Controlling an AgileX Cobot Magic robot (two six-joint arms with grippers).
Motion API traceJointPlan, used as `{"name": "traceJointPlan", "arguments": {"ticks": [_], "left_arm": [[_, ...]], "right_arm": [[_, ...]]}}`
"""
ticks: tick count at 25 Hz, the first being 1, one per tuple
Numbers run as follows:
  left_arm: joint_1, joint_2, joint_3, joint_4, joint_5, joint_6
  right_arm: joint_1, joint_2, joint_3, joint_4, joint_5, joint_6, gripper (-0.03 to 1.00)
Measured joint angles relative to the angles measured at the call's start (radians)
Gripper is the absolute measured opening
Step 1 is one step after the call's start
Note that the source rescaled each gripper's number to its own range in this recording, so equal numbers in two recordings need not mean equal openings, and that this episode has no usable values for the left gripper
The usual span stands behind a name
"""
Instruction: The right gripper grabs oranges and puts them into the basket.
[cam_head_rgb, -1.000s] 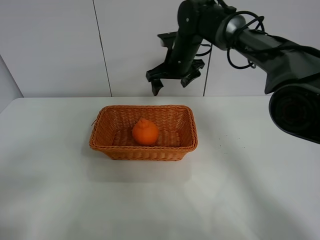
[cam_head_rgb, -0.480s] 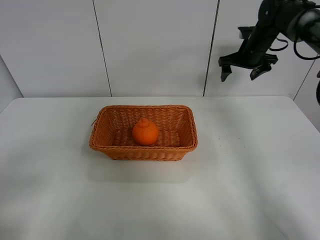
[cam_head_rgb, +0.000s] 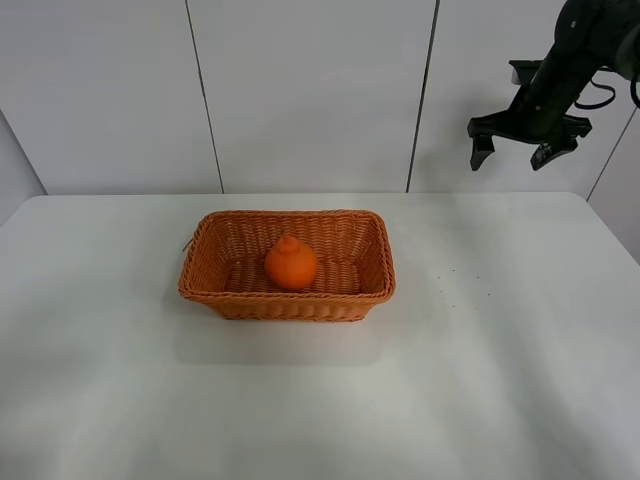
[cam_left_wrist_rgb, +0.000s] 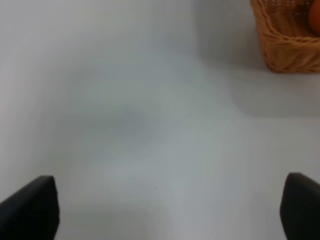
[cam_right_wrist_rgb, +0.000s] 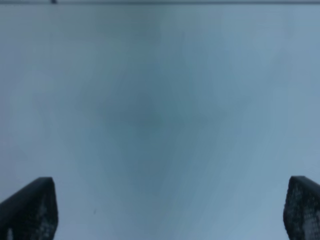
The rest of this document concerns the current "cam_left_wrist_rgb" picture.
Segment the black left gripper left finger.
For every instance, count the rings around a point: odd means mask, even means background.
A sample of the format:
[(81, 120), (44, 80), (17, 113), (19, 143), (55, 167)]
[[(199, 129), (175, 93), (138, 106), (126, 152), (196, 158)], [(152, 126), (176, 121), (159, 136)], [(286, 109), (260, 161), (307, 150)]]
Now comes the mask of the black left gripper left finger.
[(55, 178), (42, 175), (0, 203), (2, 240), (53, 240), (60, 224)]

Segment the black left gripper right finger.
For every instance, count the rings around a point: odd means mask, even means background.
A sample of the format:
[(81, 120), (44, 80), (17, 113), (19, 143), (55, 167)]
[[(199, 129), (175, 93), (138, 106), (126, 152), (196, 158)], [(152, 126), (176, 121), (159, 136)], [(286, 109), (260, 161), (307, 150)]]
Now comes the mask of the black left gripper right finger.
[(320, 184), (300, 172), (286, 177), (280, 220), (288, 240), (320, 238)]

